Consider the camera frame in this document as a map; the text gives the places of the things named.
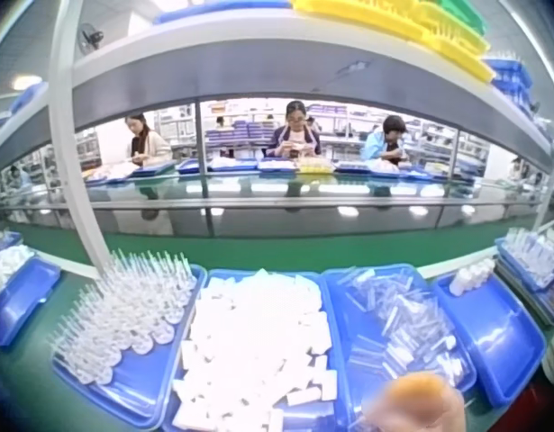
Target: blue plastic tray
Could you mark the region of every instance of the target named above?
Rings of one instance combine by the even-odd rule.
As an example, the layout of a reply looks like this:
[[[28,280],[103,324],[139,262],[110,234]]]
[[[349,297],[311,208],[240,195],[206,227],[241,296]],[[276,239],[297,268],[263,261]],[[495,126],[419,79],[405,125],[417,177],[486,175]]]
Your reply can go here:
[[[322,273],[331,291],[332,305],[337,324],[339,325],[341,346],[345,359],[349,358],[351,347],[358,339],[369,339],[382,345],[388,343],[388,340],[381,336],[383,329],[380,320],[371,316],[369,312],[363,312],[361,307],[347,296],[348,291],[346,285],[339,285],[339,281],[348,273],[353,271],[365,272],[369,269],[374,269],[375,274],[378,276],[397,275],[403,272],[404,275],[413,278],[413,285],[415,287],[424,289],[425,291],[430,290],[429,285],[419,272],[417,272],[412,265],[406,264],[387,265],[382,267],[340,268],[327,270]],[[467,365],[467,374],[463,381],[457,386],[459,390],[466,392],[475,385],[477,372],[475,371],[475,366],[473,366],[464,344],[458,344],[455,349]],[[386,378],[381,374],[363,373],[353,368],[346,368],[346,371],[350,388],[350,402],[348,408],[351,415],[350,422],[352,423],[359,416],[362,404],[374,399],[377,392],[385,385]]]
[[[60,278],[60,269],[33,256],[0,292],[0,347],[13,341],[34,310],[44,303]]]
[[[509,253],[509,251],[504,248],[503,243],[504,243],[504,238],[498,238],[497,240],[495,240],[495,245],[497,250],[499,251],[499,255],[514,271],[515,275],[519,277],[519,279],[521,279],[521,282],[524,285],[524,287],[527,288],[527,290],[529,290],[531,293],[536,293],[538,291],[545,291],[547,289],[547,286],[538,285],[533,280],[529,272],[527,272],[524,269],[521,263],[519,263],[519,261],[517,261],[513,257],[513,255],[511,255],[511,253]]]
[[[218,277],[220,279],[229,279],[234,277],[234,279],[238,282],[242,278],[254,275],[255,273],[256,272],[244,270],[211,270],[208,276],[207,284],[213,277]],[[339,340],[339,334],[337,333],[337,323],[334,317],[331,296],[329,295],[327,284],[317,273],[297,272],[282,274],[289,276],[301,275],[319,284],[322,293],[322,309],[327,312],[329,328],[331,329],[332,348],[327,354],[329,357],[328,367],[329,369],[337,370],[339,380],[337,400],[335,402],[321,401],[296,407],[288,407],[286,403],[284,403],[282,406],[278,406],[285,411],[285,430],[294,430],[297,432],[317,430],[319,432],[333,432],[335,430],[346,430],[347,418],[349,414],[347,412],[349,389],[345,378],[344,362],[342,361],[341,342]],[[184,374],[185,371],[183,371],[182,368],[179,368],[176,378],[180,380]],[[172,392],[165,420],[162,424],[162,429],[165,432],[178,432],[180,430],[172,426],[172,420],[177,414],[179,406],[180,399],[174,392]]]
[[[522,285],[525,287],[527,292],[530,294],[530,300],[535,302],[538,307],[541,308],[542,311],[545,311],[546,314],[550,317],[552,320],[552,324],[554,325],[554,307],[550,303],[550,294],[551,291],[554,290],[554,281],[549,284],[549,287],[543,291],[533,291],[531,288],[528,288],[525,283],[522,281],[522,278],[519,275],[519,272],[517,269],[511,265],[503,256],[499,255],[499,261],[503,263],[504,267],[509,270],[514,276],[516,276],[518,279],[521,280]]]
[[[156,166],[142,167],[142,168],[139,168],[136,171],[134,171],[130,175],[130,177],[153,177],[153,176],[158,176],[158,175],[165,172],[166,170],[168,170],[169,168],[171,168],[174,165],[175,165],[175,162],[170,161],[170,162],[167,162],[165,164],[160,164],[160,165],[156,165]]]
[[[179,174],[198,174],[198,160],[196,159],[187,159],[182,162],[178,167],[177,171]]]
[[[192,320],[198,293],[206,280],[206,270],[191,265],[198,279],[185,307],[185,316],[175,326],[175,338],[168,345],[155,345],[146,355],[132,350],[123,352],[123,360],[113,368],[109,385],[82,385],[56,359],[52,368],[60,378],[89,401],[138,429],[157,428],[164,416],[173,376],[180,357],[180,342],[186,337],[187,323]]]
[[[491,405],[507,405],[539,367],[545,337],[495,274],[460,297],[449,292],[452,279],[453,274],[440,277],[432,287],[467,344]]]
[[[8,236],[0,240],[0,251],[17,245],[23,240],[23,235],[20,232],[9,231]]]
[[[266,162],[268,160],[290,160],[286,159],[284,157],[264,157],[260,162]],[[284,169],[284,168],[260,168],[259,171],[261,173],[295,173],[298,171],[297,168],[295,169]]]
[[[154,24],[169,23],[171,21],[180,20],[181,18],[187,18],[188,16],[195,16],[201,14],[208,14],[212,12],[230,11],[231,9],[252,9],[252,8],[280,8],[290,9],[293,6],[288,0],[256,0],[256,1],[243,1],[243,0],[221,0],[211,4],[203,4],[199,6],[191,6],[179,11],[168,12],[158,16],[154,20]]]
[[[254,157],[235,159],[235,160],[239,162],[239,165],[223,166],[220,168],[211,167],[211,171],[214,171],[215,173],[225,173],[230,171],[254,171],[255,169],[257,169],[257,165],[259,164],[258,160],[255,159]]]

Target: woman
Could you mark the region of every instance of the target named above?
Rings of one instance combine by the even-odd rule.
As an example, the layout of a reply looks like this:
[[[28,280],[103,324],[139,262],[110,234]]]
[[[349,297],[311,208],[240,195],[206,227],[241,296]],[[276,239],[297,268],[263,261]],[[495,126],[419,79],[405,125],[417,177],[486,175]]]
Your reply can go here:
[[[286,106],[286,126],[275,130],[267,156],[297,158],[321,154],[319,134],[306,125],[306,108],[301,101]]]
[[[172,160],[172,149],[157,132],[151,130],[144,114],[129,115],[126,125],[134,134],[128,154],[139,167],[153,167]]]
[[[381,158],[398,165],[406,159],[400,139],[406,132],[406,124],[398,115],[389,115],[383,122],[383,130],[368,135],[365,147],[360,151],[363,160]]]

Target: dark jacket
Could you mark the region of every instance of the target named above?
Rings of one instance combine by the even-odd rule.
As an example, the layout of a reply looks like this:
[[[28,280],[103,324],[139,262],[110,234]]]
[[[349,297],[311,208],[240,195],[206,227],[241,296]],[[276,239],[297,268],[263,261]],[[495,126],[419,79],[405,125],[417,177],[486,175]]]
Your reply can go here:
[[[281,142],[287,141],[290,135],[291,128],[289,126],[281,126],[275,130],[273,139],[267,148],[267,156],[274,156],[274,150],[280,146]],[[318,133],[304,126],[304,140],[307,144],[315,144],[314,153],[316,155],[321,154],[321,139]]]

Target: ceiling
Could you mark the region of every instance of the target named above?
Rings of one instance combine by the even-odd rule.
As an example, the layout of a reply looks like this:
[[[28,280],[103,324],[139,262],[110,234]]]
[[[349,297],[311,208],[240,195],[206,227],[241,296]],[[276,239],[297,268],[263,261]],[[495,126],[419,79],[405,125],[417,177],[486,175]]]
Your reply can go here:
[[[533,30],[554,65],[554,13],[550,12],[543,0],[507,1]],[[554,122],[554,86],[524,33],[497,0],[470,2],[487,23],[486,38],[492,50],[514,51],[524,60],[534,82],[533,101],[539,101],[540,114]],[[47,79],[58,4],[59,0],[35,1],[6,36],[0,46],[0,95],[13,91],[10,84],[17,74],[34,74]],[[80,21],[92,23],[108,33],[115,17],[132,11],[149,21],[159,13],[157,6],[150,0],[86,0]],[[10,102],[0,100],[0,111],[6,110]]]

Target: storage shelf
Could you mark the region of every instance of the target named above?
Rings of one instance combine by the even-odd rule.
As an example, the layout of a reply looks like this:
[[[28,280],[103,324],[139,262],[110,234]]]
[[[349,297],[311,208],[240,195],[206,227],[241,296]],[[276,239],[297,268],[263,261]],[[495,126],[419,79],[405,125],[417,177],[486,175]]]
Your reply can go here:
[[[550,144],[524,113],[491,85],[415,44],[291,10],[209,13],[166,26],[108,44],[74,65],[78,130],[166,101],[236,94],[310,97],[318,90],[320,100],[391,106],[461,125],[549,171]],[[334,79],[363,58],[376,66]],[[182,81],[178,64],[184,65]],[[155,73],[140,72],[147,68]],[[133,79],[142,91],[131,91]],[[318,83],[328,84],[315,89]],[[0,169],[49,141],[45,90],[0,130]]]

